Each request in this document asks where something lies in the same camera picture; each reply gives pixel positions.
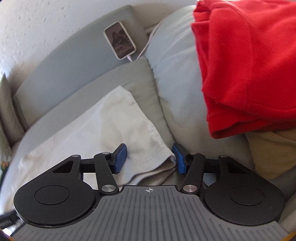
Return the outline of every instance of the image on phone screen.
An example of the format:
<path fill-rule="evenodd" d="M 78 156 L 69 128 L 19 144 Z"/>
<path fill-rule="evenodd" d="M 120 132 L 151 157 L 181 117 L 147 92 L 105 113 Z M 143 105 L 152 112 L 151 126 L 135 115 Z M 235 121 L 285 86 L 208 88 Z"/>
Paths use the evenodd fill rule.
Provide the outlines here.
<path fill-rule="evenodd" d="M 123 59 L 136 51 L 135 45 L 122 23 L 112 24 L 105 29 L 104 33 L 118 59 Z"/>

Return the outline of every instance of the red garment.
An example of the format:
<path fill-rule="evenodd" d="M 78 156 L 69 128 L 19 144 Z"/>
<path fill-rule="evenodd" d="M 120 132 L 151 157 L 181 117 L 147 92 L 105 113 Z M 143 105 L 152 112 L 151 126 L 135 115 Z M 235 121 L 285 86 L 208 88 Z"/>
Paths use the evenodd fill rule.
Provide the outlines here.
<path fill-rule="evenodd" d="M 193 15 L 211 136 L 296 127 L 296 2 L 201 0 Z"/>

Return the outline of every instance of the gray ribbed plate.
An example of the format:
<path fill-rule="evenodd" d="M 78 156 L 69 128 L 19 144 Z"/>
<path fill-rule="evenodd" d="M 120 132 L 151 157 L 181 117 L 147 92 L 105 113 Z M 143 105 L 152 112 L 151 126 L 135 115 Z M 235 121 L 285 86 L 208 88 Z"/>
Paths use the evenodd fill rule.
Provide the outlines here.
<path fill-rule="evenodd" d="M 288 233 L 277 223 L 246 227 L 210 213 L 195 195 L 174 186 L 126 186 L 103 197 L 84 220 L 63 228 L 25 224 L 16 241 L 279 241 Z"/>

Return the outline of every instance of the crosshair symbol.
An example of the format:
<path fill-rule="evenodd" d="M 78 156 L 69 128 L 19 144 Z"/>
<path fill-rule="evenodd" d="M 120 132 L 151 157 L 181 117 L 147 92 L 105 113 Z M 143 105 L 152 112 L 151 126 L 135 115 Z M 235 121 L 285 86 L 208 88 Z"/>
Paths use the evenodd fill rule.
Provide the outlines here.
<path fill-rule="evenodd" d="M 149 192 L 149 193 L 151 193 L 151 192 L 153 192 L 154 190 L 152 189 L 152 188 L 147 188 L 146 189 L 146 192 Z"/>

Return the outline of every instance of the wall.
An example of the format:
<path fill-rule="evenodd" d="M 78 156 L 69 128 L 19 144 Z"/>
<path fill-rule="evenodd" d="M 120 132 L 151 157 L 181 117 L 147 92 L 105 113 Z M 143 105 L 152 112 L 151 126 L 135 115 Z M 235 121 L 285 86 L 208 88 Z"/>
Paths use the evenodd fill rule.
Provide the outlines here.
<path fill-rule="evenodd" d="M 14 93 L 54 48 L 93 20 L 131 4 L 144 27 L 195 0 L 2 0 L 0 74 Z"/>

